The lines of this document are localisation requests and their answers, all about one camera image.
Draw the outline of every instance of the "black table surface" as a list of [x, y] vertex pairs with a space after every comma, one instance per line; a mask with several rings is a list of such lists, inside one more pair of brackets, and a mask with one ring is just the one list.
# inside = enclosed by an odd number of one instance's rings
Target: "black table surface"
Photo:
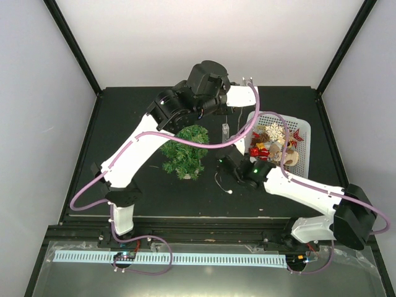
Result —
[[[100, 103], [93, 132], [88, 142], [84, 163], [78, 175], [76, 193], [93, 179], [92, 163], [101, 164], [127, 139], [140, 122], [148, 105], [165, 87], [106, 88]], [[294, 116], [311, 125], [311, 153], [309, 179], [338, 186], [335, 166], [330, 154], [324, 128], [315, 102], [315, 91], [310, 87], [259, 87], [260, 110], [275, 111]], [[253, 108], [244, 108], [241, 125]], [[228, 116], [230, 134], [236, 132], [238, 113]], [[209, 130], [211, 143], [222, 141], [221, 124], [224, 116], [207, 116], [197, 122]], [[222, 186], [232, 189], [232, 195], [223, 192], [215, 183], [215, 150], [209, 150], [202, 159], [204, 172], [197, 181], [179, 180], [162, 168], [166, 157], [155, 152], [141, 167], [134, 179], [144, 193], [135, 205], [135, 217], [233, 217], [233, 218], [289, 218], [312, 217], [317, 212], [302, 204], [262, 191], [248, 191], [231, 176], [222, 174]], [[94, 185], [77, 201], [83, 206], [102, 199], [99, 185]], [[66, 211], [70, 216], [109, 215], [108, 205], [102, 204], [83, 212]]]

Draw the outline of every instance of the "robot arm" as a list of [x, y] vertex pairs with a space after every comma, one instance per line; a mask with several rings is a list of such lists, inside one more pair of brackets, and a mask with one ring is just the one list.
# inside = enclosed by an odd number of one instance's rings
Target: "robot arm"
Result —
[[317, 217], [292, 221], [290, 229], [281, 231], [281, 236], [276, 234], [269, 238], [269, 242], [290, 249], [299, 243], [335, 239], [356, 250], [362, 250], [366, 245], [377, 215], [334, 195], [349, 196], [371, 205], [360, 187], [353, 184], [346, 188], [333, 187], [290, 173], [286, 177], [281, 168], [272, 163], [260, 159], [251, 162], [249, 156], [240, 153], [235, 145], [219, 150], [217, 159], [219, 168], [231, 173], [240, 185], [253, 190], [263, 189], [269, 194], [289, 198], [321, 213]]
[[122, 235], [133, 229], [134, 202], [140, 196], [133, 177], [139, 168], [159, 149], [167, 138], [143, 132], [159, 132], [174, 136], [184, 127], [208, 114], [228, 114], [234, 107], [254, 105], [254, 92], [248, 86], [231, 85], [226, 69], [213, 61], [196, 64], [187, 80], [157, 95], [148, 107], [136, 130], [98, 171], [107, 174], [105, 197], [114, 204], [113, 218], [116, 232]]

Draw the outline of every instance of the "miniature christmas tree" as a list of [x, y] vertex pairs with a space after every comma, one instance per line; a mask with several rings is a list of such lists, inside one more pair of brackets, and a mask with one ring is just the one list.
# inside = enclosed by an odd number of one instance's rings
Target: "miniature christmas tree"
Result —
[[[177, 133], [176, 137], [199, 144], [209, 143], [208, 130], [199, 125], [185, 127]], [[179, 179], [189, 176], [195, 180], [199, 173], [204, 170], [204, 167], [200, 164], [200, 159], [208, 153], [206, 148], [192, 147], [171, 140], [162, 145], [160, 150], [170, 159], [162, 165], [163, 169], [167, 173], [176, 171]]]

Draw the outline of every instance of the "white basket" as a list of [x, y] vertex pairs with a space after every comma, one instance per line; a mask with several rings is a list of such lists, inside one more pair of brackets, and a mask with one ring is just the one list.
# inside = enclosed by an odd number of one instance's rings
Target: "white basket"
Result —
[[[247, 120], [253, 118], [254, 112], [250, 113], [247, 117]], [[290, 131], [295, 131], [299, 129], [299, 135], [304, 139], [304, 141], [297, 142], [297, 149], [296, 151], [299, 154], [299, 160], [295, 166], [291, 166], [290, 173], [298, 175], [302, 178], [308, 178], [308, 170], [309, 170], [309, 151], [311, 147], [311, 125], [308, 122], [304, 121], [303, 119], [294, 118], [292, 116], [284, 116], [281, 115], [289, 128]], [[258, 125], [268, 126], [271, 125], [273, 122], [276, 122], [282, 125], [282, 122], [272, 114], [265, 114], [263, 116], [259, 116], [254, 124], [254, 128]], [[252, 132], [250, 132], [245, 137], [245, 148], [246, 153], [249, 151], [250, 143], [252, 141]]]

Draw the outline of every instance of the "snowflake ornament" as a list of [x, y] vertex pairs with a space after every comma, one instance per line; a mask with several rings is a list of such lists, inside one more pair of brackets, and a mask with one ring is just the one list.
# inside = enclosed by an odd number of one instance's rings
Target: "snowflake ornament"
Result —
[[285, 137], [283, 126], [277, 123], [272, 123], [271, 125], [266, 126], [265, 131], [269, 135], [271, 141], [277, 141], [278, 139], [283, 139]]

